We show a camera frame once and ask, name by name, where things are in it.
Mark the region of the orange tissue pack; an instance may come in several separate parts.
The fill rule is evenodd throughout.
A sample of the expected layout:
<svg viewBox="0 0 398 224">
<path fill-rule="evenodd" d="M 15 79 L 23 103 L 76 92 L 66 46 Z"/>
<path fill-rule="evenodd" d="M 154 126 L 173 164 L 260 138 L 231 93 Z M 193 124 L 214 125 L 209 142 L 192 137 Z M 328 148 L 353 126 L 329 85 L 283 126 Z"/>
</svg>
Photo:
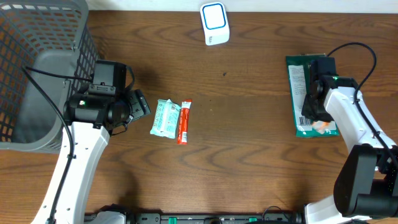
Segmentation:
<svg viewBox="0 0 398 224">
<path fill-rule="evenodd" d="M 312 128 L 319 134 L 324 134 L 328 131 L 330 123 L 324 121 L 314 121 Z"/>
</svg>

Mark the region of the teal wet wipes pack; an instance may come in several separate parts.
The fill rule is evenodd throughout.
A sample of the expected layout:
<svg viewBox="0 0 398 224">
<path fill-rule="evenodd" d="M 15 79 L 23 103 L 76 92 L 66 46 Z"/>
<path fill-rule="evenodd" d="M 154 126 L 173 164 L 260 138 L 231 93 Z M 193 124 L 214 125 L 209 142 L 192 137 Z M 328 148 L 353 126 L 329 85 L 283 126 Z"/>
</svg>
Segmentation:
<svg viewBox="0 0 398 224">
<path fill-rule="evenodd" d="M 181 107 L 170 99 L 157 101 L 150 134 L 175 139 Z"/>
</svg>

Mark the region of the green 3M gloves package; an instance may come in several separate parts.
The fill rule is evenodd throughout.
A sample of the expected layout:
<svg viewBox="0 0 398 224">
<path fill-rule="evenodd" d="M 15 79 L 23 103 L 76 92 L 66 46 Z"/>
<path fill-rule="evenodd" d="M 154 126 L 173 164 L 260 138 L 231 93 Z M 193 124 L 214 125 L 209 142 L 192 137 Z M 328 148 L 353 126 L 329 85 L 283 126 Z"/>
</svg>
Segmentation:
<svg viewBox="0 0 398 224">
<path fill-rule="evenodd" d="M 287 74 L 294 117 L 295 136 L 298 138 L 319 138 L 339 136 L 339 130 L 334 121 L 330 122 L 328 131 L 317 133 L 312 128 L 313 121 L 302 115 L 302 108 L 309 88 L 310 62 L 325 54 L 288 55 L 285 57 Z"/>
</svg>

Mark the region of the red stick sachet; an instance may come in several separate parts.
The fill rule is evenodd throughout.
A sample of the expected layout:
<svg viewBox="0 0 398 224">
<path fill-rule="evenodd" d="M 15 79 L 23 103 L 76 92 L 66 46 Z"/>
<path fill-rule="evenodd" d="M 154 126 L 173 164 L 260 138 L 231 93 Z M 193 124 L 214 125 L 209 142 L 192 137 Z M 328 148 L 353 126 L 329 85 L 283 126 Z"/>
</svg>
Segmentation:
<svg viewBox="0 0 398 224">
<path fill-rule="evenodd" d="M 187 144 L 187 130 L 191 104 L 191 99 L 182 102 L 178 125 L 177 144 Z"/>
</svg>

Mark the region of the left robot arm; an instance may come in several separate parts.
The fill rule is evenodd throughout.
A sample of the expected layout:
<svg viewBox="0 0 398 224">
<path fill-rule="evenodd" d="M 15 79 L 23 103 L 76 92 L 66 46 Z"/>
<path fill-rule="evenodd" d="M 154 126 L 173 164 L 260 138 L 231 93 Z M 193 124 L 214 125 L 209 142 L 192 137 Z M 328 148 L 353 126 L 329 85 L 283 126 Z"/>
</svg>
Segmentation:
<svg viewBox="0 0 398 224">
<path fill-rule="evenodd" d="M 112 204 L 85 213 L 100 157 L 114 129 L 150 114 L 140 90 L 126 84 L 132 68 L 98 60 L 87 86 L 55 112 L 63 125 L 62 146 L 44 201 L 34 223 L 132 223 L 133 215 Z"/>
</svg>

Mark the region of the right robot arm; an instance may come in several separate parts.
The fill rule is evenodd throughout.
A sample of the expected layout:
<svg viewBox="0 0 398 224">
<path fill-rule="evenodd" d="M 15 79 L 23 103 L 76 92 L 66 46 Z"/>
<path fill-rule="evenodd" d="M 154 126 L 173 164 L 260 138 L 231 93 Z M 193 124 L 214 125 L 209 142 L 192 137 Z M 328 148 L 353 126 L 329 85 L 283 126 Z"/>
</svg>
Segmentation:
<svg viewBox="0 0 398 224">
<path fill-rule="evenodd" d="M 306 223 L 348 223 L 397 217 L 397 144 L 382 131 L 354 78 L 336 73 L 332 57 L 309 65 L 302 114 L 333 121 L 348 148 L 333 194 L 304 208 Z"/>
</svg>

